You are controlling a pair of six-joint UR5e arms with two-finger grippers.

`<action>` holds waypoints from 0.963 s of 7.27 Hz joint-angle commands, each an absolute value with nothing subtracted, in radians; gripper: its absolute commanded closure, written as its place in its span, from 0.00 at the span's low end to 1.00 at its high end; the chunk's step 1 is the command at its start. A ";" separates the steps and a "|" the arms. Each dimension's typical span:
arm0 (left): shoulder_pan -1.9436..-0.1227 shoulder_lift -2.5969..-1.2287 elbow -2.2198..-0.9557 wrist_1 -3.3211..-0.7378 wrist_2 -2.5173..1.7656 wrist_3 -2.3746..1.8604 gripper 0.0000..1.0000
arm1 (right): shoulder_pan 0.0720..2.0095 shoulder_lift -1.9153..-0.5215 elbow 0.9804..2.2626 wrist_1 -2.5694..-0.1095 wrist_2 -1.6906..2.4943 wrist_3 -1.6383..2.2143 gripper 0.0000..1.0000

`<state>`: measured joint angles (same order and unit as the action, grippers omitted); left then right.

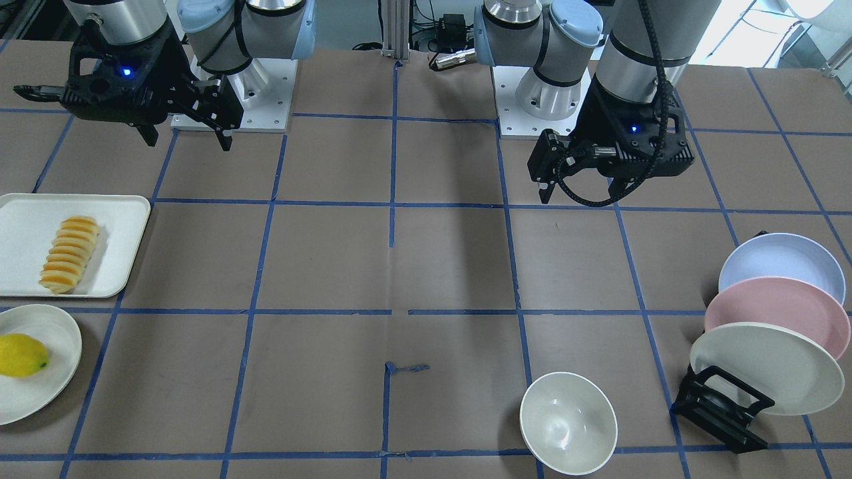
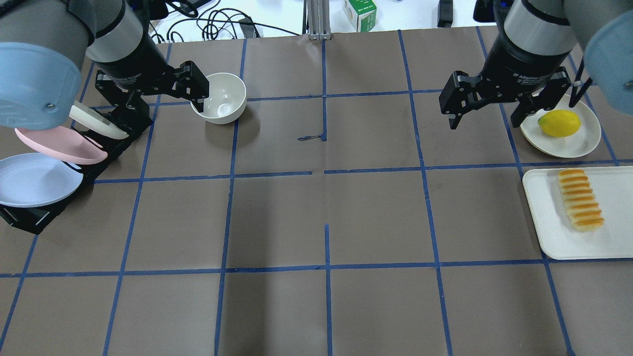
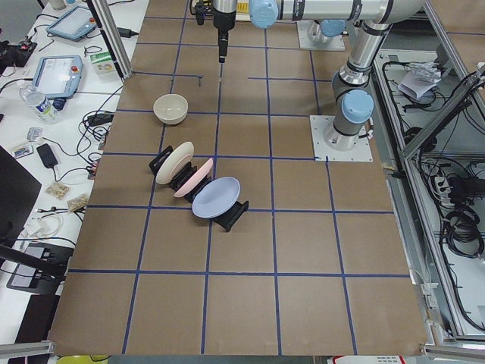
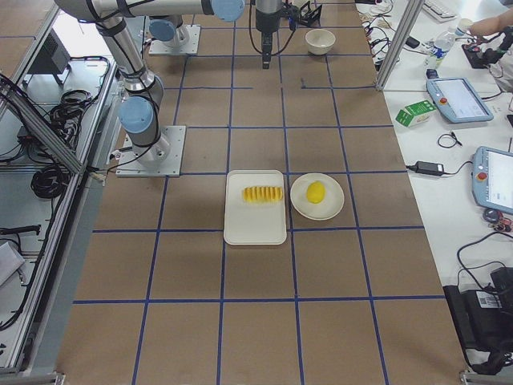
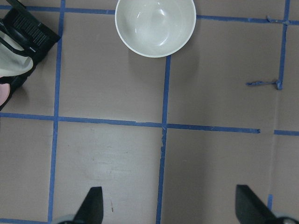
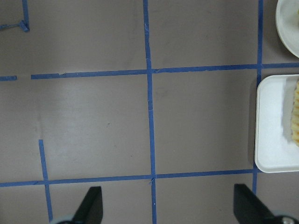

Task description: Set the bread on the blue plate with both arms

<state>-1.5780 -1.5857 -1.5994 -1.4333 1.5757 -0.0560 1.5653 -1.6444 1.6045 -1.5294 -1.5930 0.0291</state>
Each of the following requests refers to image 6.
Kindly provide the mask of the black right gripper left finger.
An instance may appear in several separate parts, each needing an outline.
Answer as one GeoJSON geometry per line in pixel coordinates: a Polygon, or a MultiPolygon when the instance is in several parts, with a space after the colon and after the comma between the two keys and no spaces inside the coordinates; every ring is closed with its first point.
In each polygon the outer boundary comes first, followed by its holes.
{"type": "Polygon", "coordinates": [[[79,208],[75,212],[73,224],[100,224],[103,219],[101,186],[90,187],[79,208]]]}

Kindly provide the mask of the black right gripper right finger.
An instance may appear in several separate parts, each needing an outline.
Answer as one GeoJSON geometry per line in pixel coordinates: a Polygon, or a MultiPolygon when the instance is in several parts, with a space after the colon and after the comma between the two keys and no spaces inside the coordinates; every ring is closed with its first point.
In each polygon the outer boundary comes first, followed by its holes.
{"type": "Polygon", "coordinates": [[[274,214],[245,185],[234,185],[234,216],[239,224],[274,224],[274,214]]]}

